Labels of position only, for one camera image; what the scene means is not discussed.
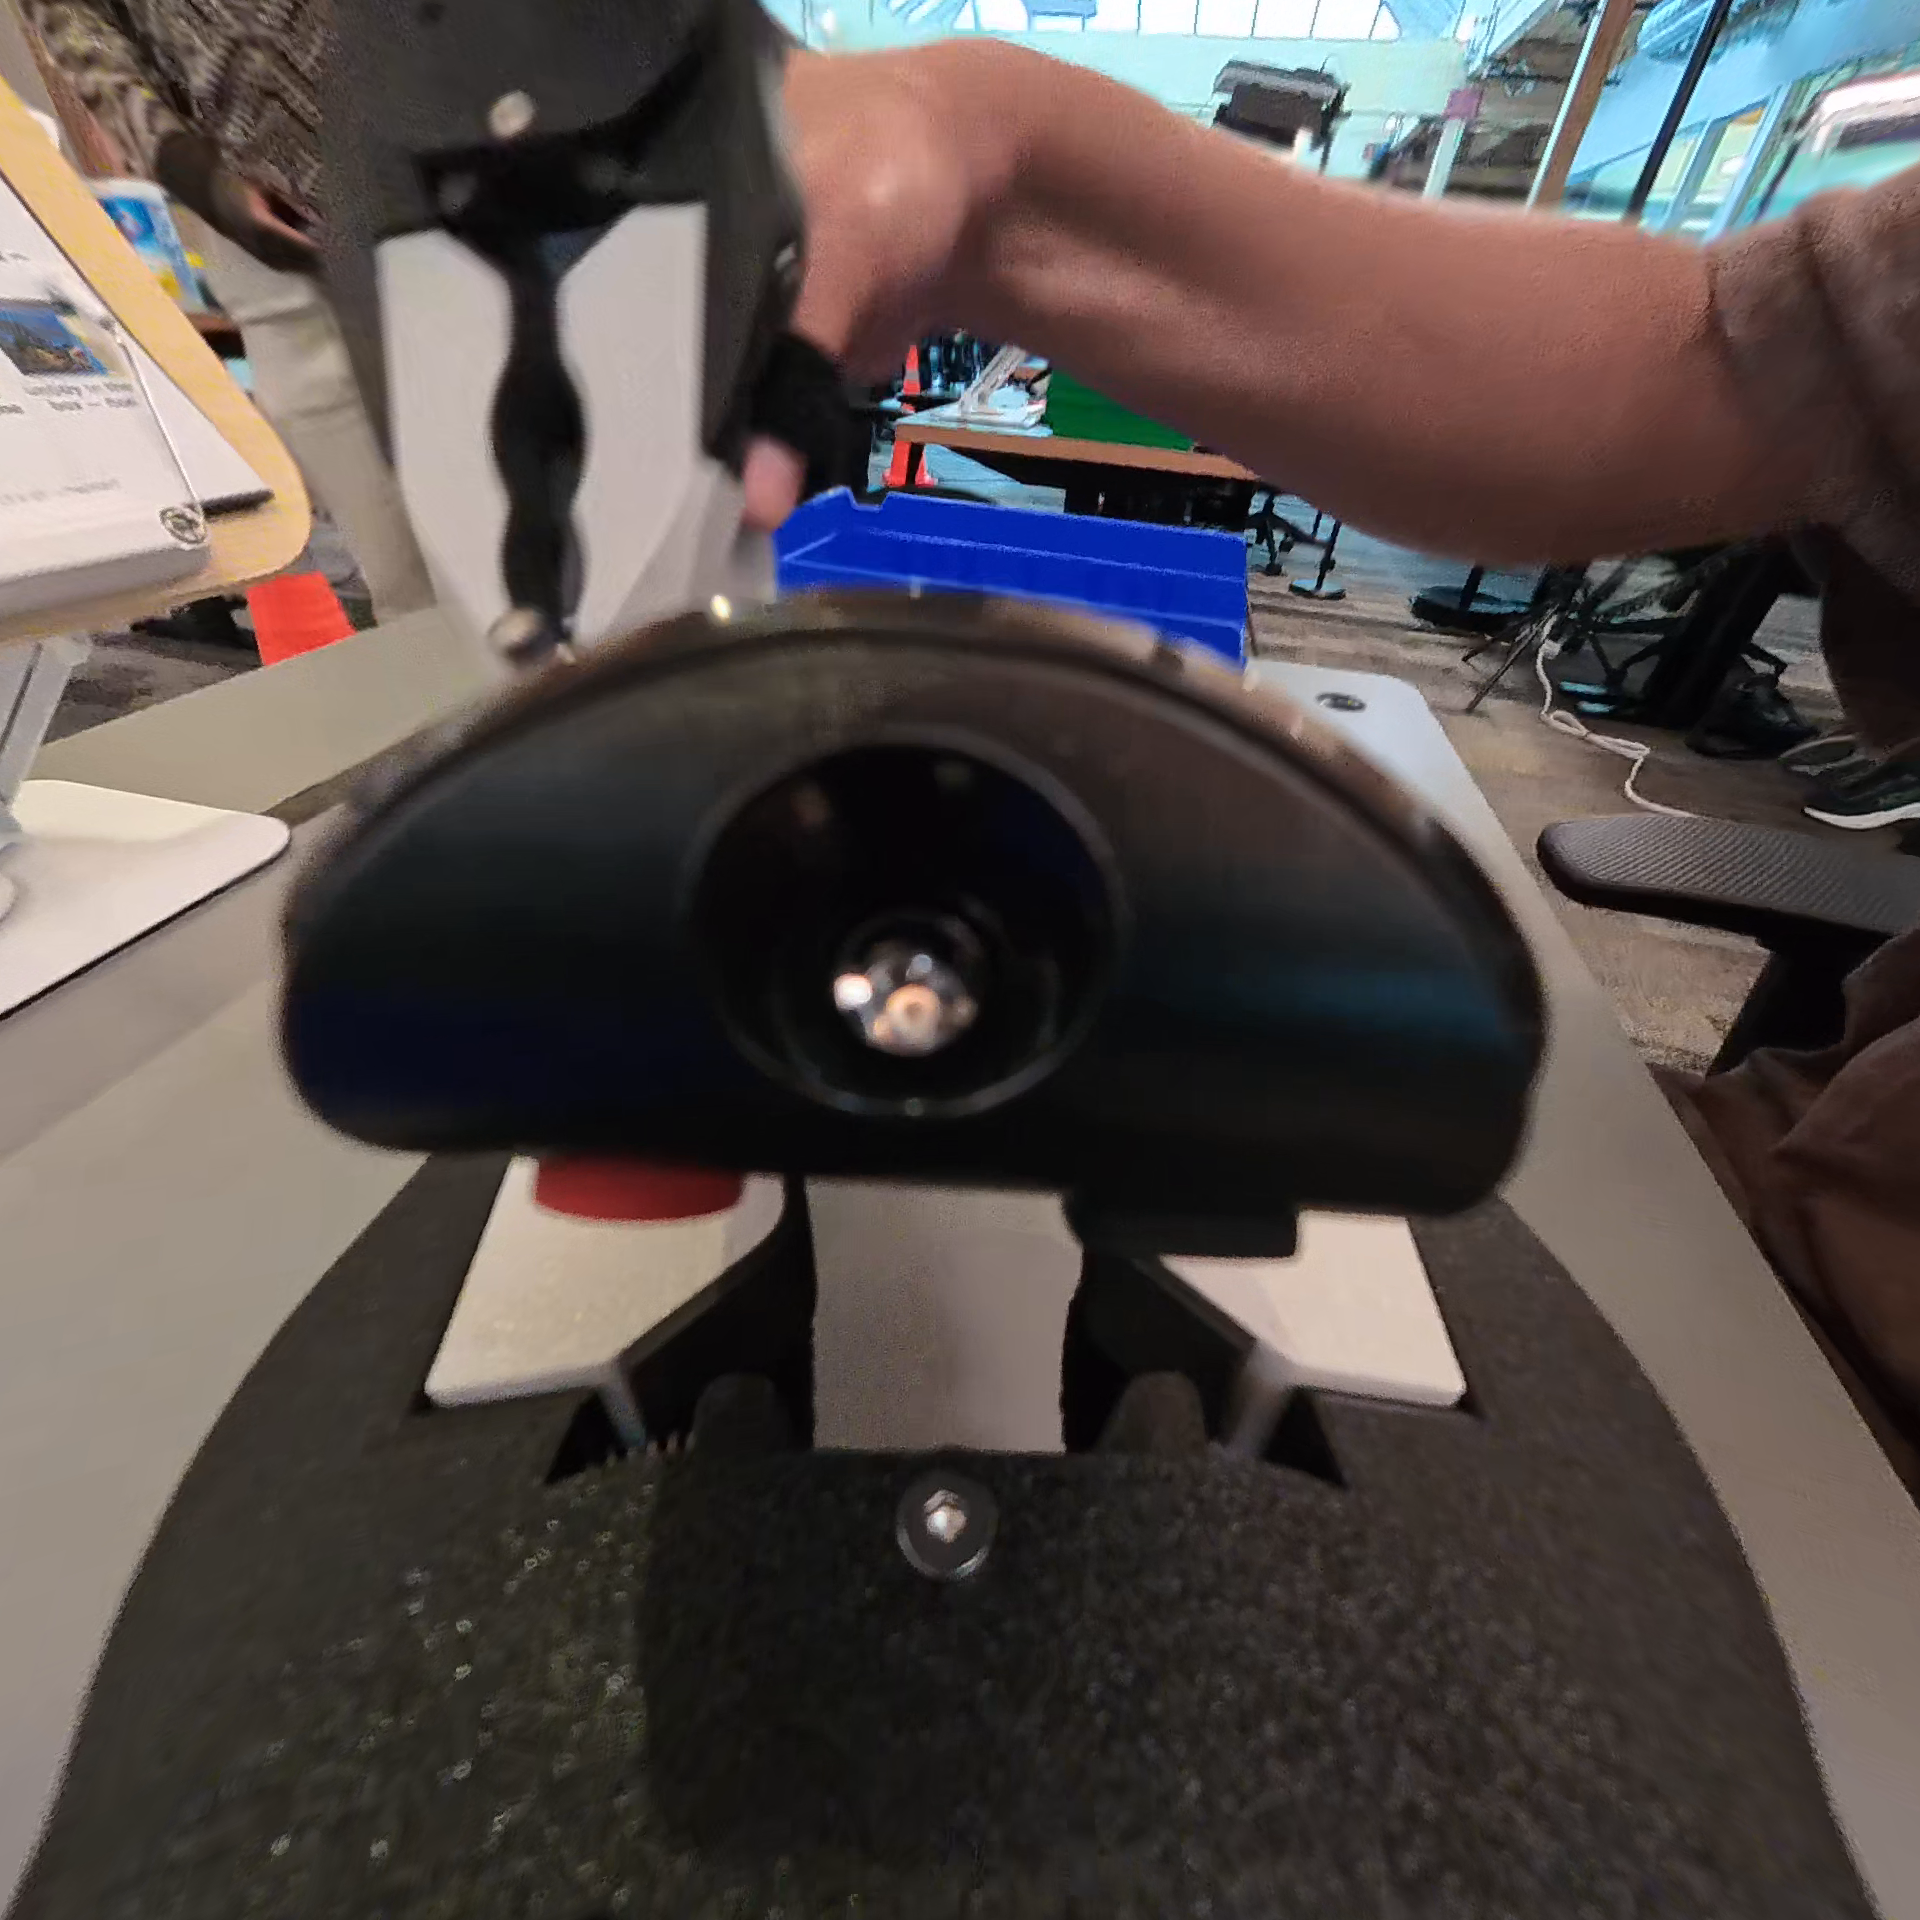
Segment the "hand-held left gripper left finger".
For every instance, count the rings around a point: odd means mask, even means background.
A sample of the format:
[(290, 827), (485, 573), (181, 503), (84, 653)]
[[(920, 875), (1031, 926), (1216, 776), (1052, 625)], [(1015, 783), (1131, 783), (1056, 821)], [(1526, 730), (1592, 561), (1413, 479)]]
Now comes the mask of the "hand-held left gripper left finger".
[(802, 1186), (747, 1173), (739, 1205), (679, 1223), (536, 1206), (509, 1163), (426, 1370), (434, 1409), (588, 1395), (624, 1448), (688, 1438), (724, 1376), (759, 1376), (812, 1435), (819, 1303)]

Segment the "black studio light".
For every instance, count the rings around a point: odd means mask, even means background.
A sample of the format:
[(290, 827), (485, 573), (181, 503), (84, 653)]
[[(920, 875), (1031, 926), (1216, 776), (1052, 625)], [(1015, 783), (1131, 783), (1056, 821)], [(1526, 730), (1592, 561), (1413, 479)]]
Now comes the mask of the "black studio light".
[(1284, 152), (1328, 152), (1347, 117), (1347, 82), (1318, 69), (1235, 59), (1214, 78), (1214, 123)]

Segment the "person's right hand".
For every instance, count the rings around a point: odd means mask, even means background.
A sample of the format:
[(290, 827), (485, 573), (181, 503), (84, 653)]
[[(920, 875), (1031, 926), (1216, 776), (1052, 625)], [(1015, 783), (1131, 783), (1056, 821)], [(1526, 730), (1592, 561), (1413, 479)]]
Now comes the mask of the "person's right hand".
[(1042, 346), (1002, 269), (1047, 91), (1048, 62), (1002, 39), (789, 55), (784, 150), (805, 211), (790, 329), (836, 374), (887, 374), (940, 329)]

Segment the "white monitor stand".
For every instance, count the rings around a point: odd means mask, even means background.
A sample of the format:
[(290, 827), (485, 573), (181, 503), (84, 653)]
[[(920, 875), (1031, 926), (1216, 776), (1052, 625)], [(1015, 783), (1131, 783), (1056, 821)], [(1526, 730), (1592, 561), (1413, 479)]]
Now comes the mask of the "white monitor stand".
[(130, 949), (275, 864), (292, 842), (262, 813), (138, 794), (29, 765), (84, 638), (2, 647), (2, 1014)]

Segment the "person's right forearm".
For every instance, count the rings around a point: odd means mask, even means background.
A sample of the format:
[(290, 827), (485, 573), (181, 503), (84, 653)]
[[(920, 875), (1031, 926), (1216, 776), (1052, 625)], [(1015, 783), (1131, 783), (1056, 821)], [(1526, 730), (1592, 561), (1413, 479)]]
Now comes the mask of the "person's right forearm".
[(1085, 69), (1008, 63), (1002, 325), (1341, 518), (1578, 559), (1772, 517), (1708, 257), (1332, 182)]

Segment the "black sneaker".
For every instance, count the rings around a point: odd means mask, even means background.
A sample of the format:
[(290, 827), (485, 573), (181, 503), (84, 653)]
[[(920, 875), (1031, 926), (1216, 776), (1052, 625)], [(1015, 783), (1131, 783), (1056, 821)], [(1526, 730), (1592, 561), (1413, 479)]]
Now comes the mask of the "black sneaker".
[(1918, 757), (1853, 757), (1818, 774), (1804, 816), (1844, 831), (1918, 824)]

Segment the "blue plastic bin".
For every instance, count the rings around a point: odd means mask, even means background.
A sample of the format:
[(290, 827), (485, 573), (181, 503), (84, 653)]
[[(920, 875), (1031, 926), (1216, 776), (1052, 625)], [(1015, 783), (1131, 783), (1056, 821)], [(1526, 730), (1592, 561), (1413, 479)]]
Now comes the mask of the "blue plastic bin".
[(972, 591), (1148, 625), (1232, 666), (1251, 657), (1246, 541), (1134, 518), (1071, 517), (920, 490), (845, 488), (775, 531), (782, 591)]

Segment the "orange traffic cone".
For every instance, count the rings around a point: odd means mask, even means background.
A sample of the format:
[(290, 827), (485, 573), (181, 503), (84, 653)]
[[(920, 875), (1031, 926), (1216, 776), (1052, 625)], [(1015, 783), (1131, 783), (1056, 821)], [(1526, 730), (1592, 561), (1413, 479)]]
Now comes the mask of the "orange traffic cone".
[(317, 568), (280, 570), (246, 586), (255, 657), (283, 665), (356, 634), (351, 617)]

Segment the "wooden table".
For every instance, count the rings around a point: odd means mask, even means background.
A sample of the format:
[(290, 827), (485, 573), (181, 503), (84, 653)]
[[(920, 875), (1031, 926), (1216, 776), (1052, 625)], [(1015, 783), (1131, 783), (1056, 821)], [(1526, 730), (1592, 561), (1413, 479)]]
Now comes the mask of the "wooden table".
[(1056, 488), (1067, 513), (1080, 517), (1236, 531), (1268, 488), (1254, 471), (1206, 449), (999, 429), (964, 422), (950, 409), (901, 415), (894, 439), (906, 447), (907, 485), (941, 449), (1006, 481)]

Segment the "glossy black half-round device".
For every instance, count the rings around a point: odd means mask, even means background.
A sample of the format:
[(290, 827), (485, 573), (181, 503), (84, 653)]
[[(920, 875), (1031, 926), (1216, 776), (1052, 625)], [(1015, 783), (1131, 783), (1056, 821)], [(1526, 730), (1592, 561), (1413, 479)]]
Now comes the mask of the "glossy black half-round device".
[(542, 662), (350, 803), (283, 951), (362, 1143), (1052, 1192), (1155, 1257), (1471, 1208), (1550, 1024), (1477, 857), (1307, 704), (972, 594)]

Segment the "person's brown clothed body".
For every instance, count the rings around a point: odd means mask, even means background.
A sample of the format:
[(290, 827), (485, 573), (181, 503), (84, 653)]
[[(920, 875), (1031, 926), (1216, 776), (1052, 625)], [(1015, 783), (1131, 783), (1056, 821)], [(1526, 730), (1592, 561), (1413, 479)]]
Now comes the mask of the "person's brown clothed body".
[[(1787, 526), (1821, 582), (1839, 706), (1884, 768), (1915, 762), (1915, 171), (1744, 230), (1711, 273), (1744, 391), (1808, 455)], [(1850, 973), (1834, 1043), (1762, 1047), (1670, 1093), (1762, 1255), (1914, 1445), (1915, 927)]]

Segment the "red round knob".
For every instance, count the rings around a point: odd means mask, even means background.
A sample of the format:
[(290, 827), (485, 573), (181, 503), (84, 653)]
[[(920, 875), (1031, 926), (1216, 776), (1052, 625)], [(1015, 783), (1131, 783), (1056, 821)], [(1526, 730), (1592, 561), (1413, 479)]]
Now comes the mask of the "red round knob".
[(632, 1158), (542, 1158), (539, 1208), (607, 1224), (666, 1224), (731, 1210), (746, 1187), (735, 1169)]

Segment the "black tripod pole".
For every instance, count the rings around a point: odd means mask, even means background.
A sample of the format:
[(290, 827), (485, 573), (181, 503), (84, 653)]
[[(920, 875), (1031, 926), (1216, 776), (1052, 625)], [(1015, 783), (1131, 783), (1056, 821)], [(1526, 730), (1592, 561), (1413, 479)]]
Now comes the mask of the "black tripod pole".
[(1632, 185), (1632, 192), (1627, 194), (1624, 205), (1623, 205), (1620, 225), (1627, 225), (1627, 227), (1642, 225), (1647, 199), (1653, 194), (1653, 187), (1660, 179), (1660, 173), (1667, 165), (1667, 155), (1668, 155), (1672, 141), (1678, 139), (1679, 125), (1685, 123), (1687, 112), (1692, 106), (1696, 86), (1700, 83), (1700, 78), (1702, 78), (1702, 72), (1704, 72), (1704, 69), (1711, 59), (1711, 51), (1715, 51), (1722, 34), (1724, 34), (1728, 15), (1735, 11), (1735, 3), (1738, 1), (1725, 1), (1725, 0), (1709, 1), (1704, 14), (1700, 15), (1699, 32), (1696, 32), (1694, 43), (1687, 51), (1687, 63), (1682, 69), (1682, 74), (1676, 82), (1676, 88), (1672, 88), (1670, 101), (1667, 104), (1663, 119), (1662, 119), (1654, 137), (1647, 143), (1647, 152), (1643, 157), (1639, 176)]

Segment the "white display screen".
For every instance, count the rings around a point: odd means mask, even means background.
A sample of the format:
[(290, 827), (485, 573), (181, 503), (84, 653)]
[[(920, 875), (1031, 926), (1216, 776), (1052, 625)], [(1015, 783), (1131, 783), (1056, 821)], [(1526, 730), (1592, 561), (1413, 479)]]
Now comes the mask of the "white display screen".
[(176, 585), (207, 522), (271, 501), (2, 187), (2, 617)]

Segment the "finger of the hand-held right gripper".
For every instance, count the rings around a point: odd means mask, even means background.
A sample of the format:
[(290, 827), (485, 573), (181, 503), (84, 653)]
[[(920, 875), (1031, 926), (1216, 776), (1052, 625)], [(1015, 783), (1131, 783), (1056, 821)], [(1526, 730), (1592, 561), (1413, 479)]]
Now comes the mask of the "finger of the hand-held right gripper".
[(495, 661), (543, 651), (543, 472), (512, 417), (512, 287), (443, 227), (375, 249), (390, 457), (439, 606)]
[(775, 543), (746, 526), (741, 479), (704, 442), (707, 256), (696, 200), (635, 205), (543, 245), (583, 434), (566, 505), (572, 649), (776, 591)]

